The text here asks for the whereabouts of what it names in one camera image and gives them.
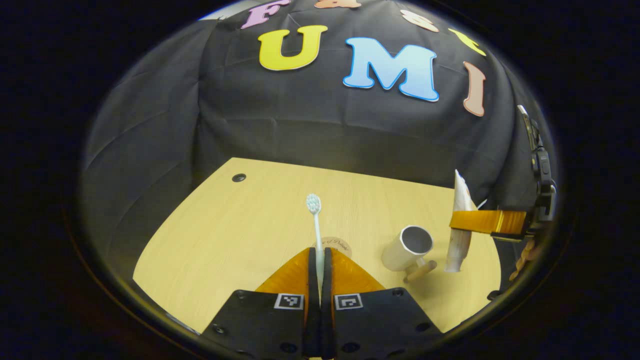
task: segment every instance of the black fabric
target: black fabric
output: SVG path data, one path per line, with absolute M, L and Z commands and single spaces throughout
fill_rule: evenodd
M 532 204 L 513 79 L 491 49 L 481 44 L 481 56 L 448 29 L 474 34 L 414 5 L 360 2 L 318 9 L 316 0 L 296 0 L 247 29 L 240 29 L 247 11 L 199 21 L 150 51 L 114 87 L 88 136 L 81 202 L 92 242 L 124 280 L 132 282 L 138 257 L 166 217 L 231 157 L 449 188 L 458 169 L 476 204 L 492 192 L 499 194 L 495 206 Z M 426 16 L 440 32 L 409 23 L 400 9 Z M 292 56 L 302 45 L 297 29 L 307 25 L 328 27 L 313 63 L 280 72 L 260 65 L 258 36 L 288 29 L 282 54 Z M 408 44 L 436 52 L 439 100 L 403 95 L 404 75 L 384 90 L 371 70 L 372 88 L 344 86 L 350 37 L 375 38 L 391 55 Z M 463 107 L 463 61 L 486 76 L 483 117 Z

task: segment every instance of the cup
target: cup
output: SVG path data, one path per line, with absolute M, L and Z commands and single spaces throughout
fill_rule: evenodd
M 432 248 L 433 239 L 429 232 L 409 225 L 382 252 L 382 264 L 391 271 L 402 271 L 420 261 Z

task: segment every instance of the toothbrush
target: toothbrush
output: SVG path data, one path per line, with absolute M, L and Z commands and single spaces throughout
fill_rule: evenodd
M 314 216 L 314 223 L 316 225 L 316 274 L 318 278 L 318 287 L 320 289 L 319 296 L 322 296 L 322 281 L 324 279 L 324 251 L 322 250 L 322 240 L 320 238 L 320 223 L 318 222 L 318 213 L 322 208 L 320 204 L 320 198 L 310 193 L 307 196 L 307 208 Z

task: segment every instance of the letter m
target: letter m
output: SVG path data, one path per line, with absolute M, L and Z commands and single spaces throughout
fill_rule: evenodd
M 400 84 L 400 92 L 422 100 L 438 100 L 439 95 L 433 87 L 433 59 L 436 58 L 433 51 L 406 45 L 394 58 L 373 38 L 348 38 L 346 43 L 353 47 L 351 74 L 342 81 L 346 86 L 373 87 L 374 81 L 369 77 L 371 65 L 385 90 L 391 89 L 405 72 L 406 80 Z

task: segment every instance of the table surface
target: table surface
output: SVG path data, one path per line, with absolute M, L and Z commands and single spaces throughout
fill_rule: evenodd
M 246 179 L 233 182 L 238 173 Z M 346 241 L 351 259 L 384 287 L 405 287 L 442 331 L 483 308 L 500 287 L 493 239 L 474 233 L 461 272 L 445 273 L 453 189 L 349 172 L 232 158 L 164 221 L 133 279 L 165 311 L 198 332 L 237 289 L 255 290 L 315 242 L 308 194 L 322 202 L 321 236 Z M 382 250 L 407 225 L 433 238 L 424 259 L 438 266 L 405 284 Z

